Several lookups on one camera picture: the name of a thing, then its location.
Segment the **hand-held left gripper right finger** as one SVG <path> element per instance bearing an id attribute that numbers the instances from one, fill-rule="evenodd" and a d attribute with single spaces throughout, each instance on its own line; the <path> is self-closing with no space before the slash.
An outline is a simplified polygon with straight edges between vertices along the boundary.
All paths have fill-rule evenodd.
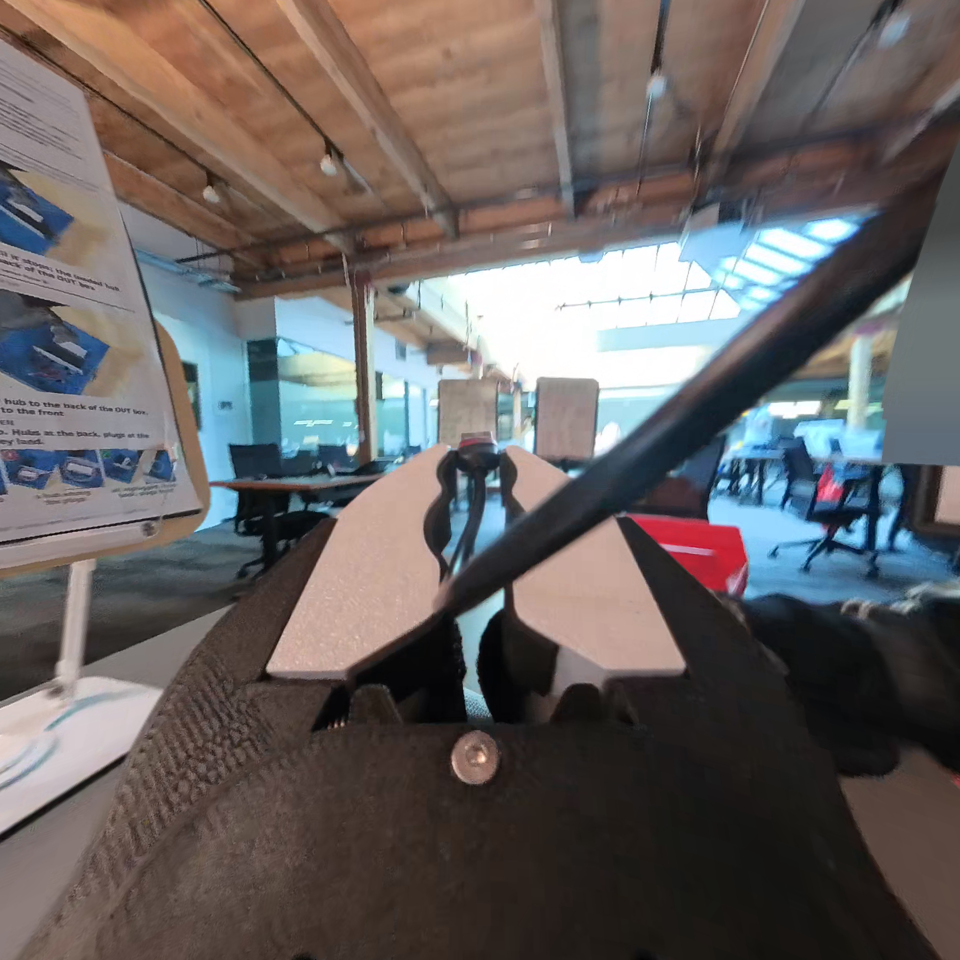
<path id="1" fill-rule="evenodd" d="M 518 578 L 505 593 L 505 659 L 541 698 L 613 680 L 678 677 L 687 664 L 616 519 Z"/>

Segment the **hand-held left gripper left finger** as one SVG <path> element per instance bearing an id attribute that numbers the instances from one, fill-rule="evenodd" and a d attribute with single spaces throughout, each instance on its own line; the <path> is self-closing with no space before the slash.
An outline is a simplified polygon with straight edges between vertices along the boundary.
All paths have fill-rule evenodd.
<path id="1" fill-rule="evenodd" d="M 271 678 L 351 681 L 431 624 L 453 486 L 455 453 L 436 444 L 340 512 L 267 663 Z"/>

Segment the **red plastic bin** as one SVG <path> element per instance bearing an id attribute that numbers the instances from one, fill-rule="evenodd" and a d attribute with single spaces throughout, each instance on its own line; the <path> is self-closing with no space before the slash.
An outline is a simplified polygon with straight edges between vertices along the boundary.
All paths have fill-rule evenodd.
<path id="1" fill-rule="evenodd" d="M 652 513 L 630 519 L 705 588 L 733 597 L 745 593 L 750 564 L 738 527 Z"/>

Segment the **wooden top desk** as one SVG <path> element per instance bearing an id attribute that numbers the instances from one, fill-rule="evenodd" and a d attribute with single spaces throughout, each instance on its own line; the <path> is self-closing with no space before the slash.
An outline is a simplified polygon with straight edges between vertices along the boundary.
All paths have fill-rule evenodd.
<path id="1" fill-rule="evenodd" d="M 259 558 L 243 564 L 236 580 L 247 579 L 253 569 L 258 569 L 256 575 L 266 573 L 319 524 L 331 518 L 323 510 L 291 510 L 292 498 L 306 496 L 316 498 L 321 505 L 344 505 L 384 476 L 384 473 L 317 474 L 209 482 L 212 490 L 223 489 L 237 495 L 234 532 L 238 536 L 256 537 L 260 542 Z"/>

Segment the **whiteboard with green writing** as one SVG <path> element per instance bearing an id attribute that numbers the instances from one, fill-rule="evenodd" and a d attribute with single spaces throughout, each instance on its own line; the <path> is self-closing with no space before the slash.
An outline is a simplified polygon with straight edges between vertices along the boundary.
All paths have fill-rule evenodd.
<path id="1" fill-rule="evenodd" d="M 442 379 L 438 382 L 438 444 L 454 449 L 464 435 L 497 438 L 497 429 L 497 380 Z"/>

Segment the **black office chair red item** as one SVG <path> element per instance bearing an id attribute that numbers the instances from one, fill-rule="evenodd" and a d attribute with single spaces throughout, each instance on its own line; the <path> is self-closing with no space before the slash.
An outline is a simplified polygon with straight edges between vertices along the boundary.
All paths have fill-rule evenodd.
<path id="1" fill-rule="evenodd" d="M 777 543 L 769 558 L 804 548 L 800 571 L 807 573 L 817 558 L 844 553 L 863 559 L 866 579 L 877 580 L 881 574 L 878 528 L 886 465 L 877 459 L 848 461 L 838 455 L 816 461 L 798 438 L 786 445 L 783 460 L 788 484 L 781 507 L 822 532 L 815 538 Z"/>

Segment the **framed marker sign on stand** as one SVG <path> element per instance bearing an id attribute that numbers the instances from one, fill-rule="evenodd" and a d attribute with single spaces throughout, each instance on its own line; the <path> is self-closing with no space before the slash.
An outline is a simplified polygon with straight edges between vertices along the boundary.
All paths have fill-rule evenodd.
<path id="1" fill-rule="evenodd" d="M 920 538 L 959 540 L 959 466 L 918 467 L 909 529 Z"/>

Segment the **ceiling mounted grey box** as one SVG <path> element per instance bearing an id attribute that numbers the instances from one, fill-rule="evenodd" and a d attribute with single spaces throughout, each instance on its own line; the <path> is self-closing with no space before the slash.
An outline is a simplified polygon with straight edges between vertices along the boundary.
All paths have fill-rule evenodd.
<path id="1" fill-rule="evenodd" d="M 750 204 L 745 199 L 700 206 L 687 217 L 678 238 L 678 261 L 695 263 L 708 273 L 726 258 L 739 258 L 753 241 Z"/>

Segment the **instruction sign on stand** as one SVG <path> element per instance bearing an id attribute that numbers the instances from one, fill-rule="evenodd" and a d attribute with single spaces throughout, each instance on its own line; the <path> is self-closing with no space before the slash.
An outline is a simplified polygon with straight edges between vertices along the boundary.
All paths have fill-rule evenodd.
<path id="1" fill-rule="evenodd" d="M 122 760 L 160 691 L 85 677 L 97 562 L 193 533 L 207 471 L 83 94 L 1 54 L 1 572 L 65 569 L 53 678 L 2 705 L 2 837 Z"/>

